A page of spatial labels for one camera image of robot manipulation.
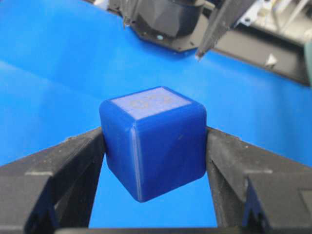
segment cube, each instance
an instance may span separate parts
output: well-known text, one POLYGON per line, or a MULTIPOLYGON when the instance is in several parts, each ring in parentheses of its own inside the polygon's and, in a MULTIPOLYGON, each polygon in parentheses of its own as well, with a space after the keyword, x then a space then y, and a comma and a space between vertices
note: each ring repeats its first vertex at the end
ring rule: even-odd
POLYGON ((167 87, 104 101, 107 164, 139 202, 205 174, 205 107, 167 87))

